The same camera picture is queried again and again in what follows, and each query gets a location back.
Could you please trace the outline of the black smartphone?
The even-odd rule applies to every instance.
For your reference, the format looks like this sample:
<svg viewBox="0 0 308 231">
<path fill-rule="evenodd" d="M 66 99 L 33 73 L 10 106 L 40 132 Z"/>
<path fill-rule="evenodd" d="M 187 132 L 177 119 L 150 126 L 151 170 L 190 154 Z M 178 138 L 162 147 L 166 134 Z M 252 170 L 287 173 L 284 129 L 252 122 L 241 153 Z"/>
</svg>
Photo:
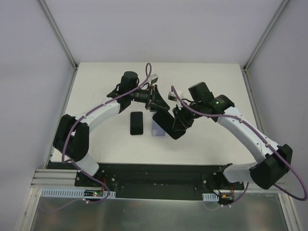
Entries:
<svg viewBox="0 0 308 231">
<path fill-rule="evenodd" d="M 158 111 L 152 118 L 174 140 L 179 139 L 186 133 L 185 130 L 173 129 L 175 119 L 168 111 Z"/>
<path fill-rule="evenodd" d="M 130 134 L 142 135 L 143 134 L 143 113 L 131 112 L 130 113 Z"/>
</svg>

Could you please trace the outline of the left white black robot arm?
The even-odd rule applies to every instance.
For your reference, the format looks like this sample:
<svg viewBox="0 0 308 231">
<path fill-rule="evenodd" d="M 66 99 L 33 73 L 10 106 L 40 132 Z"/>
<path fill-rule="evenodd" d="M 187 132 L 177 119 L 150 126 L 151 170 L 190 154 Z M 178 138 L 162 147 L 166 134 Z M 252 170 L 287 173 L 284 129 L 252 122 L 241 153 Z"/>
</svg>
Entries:
<svg viewBox="0 0 308 231">
<path fill-rule="evenodd" d="M 62 156 L 68 156 L 68 161 L 74 162 L 80 170 L 94 176 L 99 165 L 89 154 L 90 133 L 107 119 L 123 112 L 131 102 L 144 103 L 145 109 L 151 112 L 168 111 L 170 107 L 160 95 L 157 81 L 158 76 L 151 74 L 140 83 L 137 73 L 126 71 L 103 103 L 87 113 L 61 117 L 53 147 Z"/>
</svg>

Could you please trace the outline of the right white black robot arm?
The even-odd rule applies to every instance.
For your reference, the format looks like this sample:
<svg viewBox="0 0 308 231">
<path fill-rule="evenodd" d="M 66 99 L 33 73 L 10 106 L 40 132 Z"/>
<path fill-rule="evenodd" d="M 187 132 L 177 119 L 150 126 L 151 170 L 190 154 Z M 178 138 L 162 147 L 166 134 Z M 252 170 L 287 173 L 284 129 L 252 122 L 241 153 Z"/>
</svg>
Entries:
<svg viewBox="0 0 308 231">
<path fill-rule="evenodd" d="M 226 164 L 220 172 L 221 178 L 229 183 L 253 182 L 262 189 L 275 186 L 289 172 L 293 150 L 288 144 L 279 145 L 257 130 L 225 95 L 214 97 L 204 82 L 189 88 L 193 98 L 186 104 L 172 87 L 168 98 L 176 101 L 173 109 L 172 130 L 185 132 L 195 119 L 211 118 L 227 129 L 250 152 L 254 162 L 248 164 Z"/>
</svg>

